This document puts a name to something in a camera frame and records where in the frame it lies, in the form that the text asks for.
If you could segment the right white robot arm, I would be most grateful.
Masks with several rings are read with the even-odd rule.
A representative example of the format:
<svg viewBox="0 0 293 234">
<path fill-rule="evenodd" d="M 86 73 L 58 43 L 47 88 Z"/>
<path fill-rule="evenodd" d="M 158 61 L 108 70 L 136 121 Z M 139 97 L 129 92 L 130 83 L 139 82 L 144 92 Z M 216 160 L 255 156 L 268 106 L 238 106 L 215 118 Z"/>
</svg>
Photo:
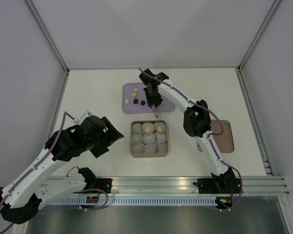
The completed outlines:
<svg viewBox="0 0 293 234">
<path fill-rule="evenodd" d="M 181 91 L 160 72 L 153 74 L 149 69 L 139 69 L 139 78 L 144 89 L 149 108 L 158 107 L 167 98 L 184 114 L 183 128 L 188 136 L 195 139 L 205 154 L 211 170 L 211 192 L 215 194 L 242 194 L 243 184 L 239 171 L 223 159 L 214 137 L 224 132 L 220 119 L 209 110 L 204 100 L 198 101 Z"/>
</svg>

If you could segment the beige chocolate box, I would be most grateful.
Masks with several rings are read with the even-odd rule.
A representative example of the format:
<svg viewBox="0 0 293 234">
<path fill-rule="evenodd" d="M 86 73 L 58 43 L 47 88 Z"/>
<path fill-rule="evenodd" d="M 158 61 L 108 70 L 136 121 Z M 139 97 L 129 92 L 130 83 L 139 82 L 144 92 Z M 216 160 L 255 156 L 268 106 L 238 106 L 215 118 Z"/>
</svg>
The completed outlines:
<svg viewBox="0 0 293 234">
<path fill-rule="evenodd" d="M 130 126 L 130 153 L 133 158 L 166 157 L 168 127 L 163 120 L 134 121 Z"/>
</svg>

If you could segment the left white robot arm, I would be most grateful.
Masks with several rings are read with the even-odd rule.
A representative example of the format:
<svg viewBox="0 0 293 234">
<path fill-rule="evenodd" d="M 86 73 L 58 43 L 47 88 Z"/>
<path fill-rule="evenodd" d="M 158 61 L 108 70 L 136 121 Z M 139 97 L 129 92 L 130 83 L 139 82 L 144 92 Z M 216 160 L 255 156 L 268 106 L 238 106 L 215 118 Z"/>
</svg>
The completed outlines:
<svg viewBox="0 0 293 234">
<path fill-rule="evenodd" d="M 44 182 L 71 159 L 89 151 L 98 158 L 124 138 L 106 117 L 84 115 L 73 126 L 60 127 L 45 143 L 37 158 L 13 182 L 0 187 L 0 215 L 12 224 L 31 220 L 43 207 L 71 193 L 97 190 L 97 177 L 88 168 L 53 184 Z"/>
</svg>

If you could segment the white metal tongs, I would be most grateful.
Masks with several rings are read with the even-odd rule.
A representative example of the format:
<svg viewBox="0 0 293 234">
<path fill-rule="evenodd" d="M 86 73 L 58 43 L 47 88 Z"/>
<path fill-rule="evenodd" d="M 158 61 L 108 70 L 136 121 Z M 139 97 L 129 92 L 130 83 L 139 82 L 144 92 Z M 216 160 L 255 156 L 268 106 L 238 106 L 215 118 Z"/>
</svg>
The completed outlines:
<svg viewBox="0 0 293 234">
<path fill-rule="evenodd" d="M 158 117 L 159 117 L 159 113 L 158 113 L 158 111 L 157 111 L 157 109 L 156 109 L 156 106 L 155 106 L 155 105 L 152 105 L 151 109 L 152 109 L 152 111 L 153 111 L 155 117 L 158 118 Z"/>
</svg>

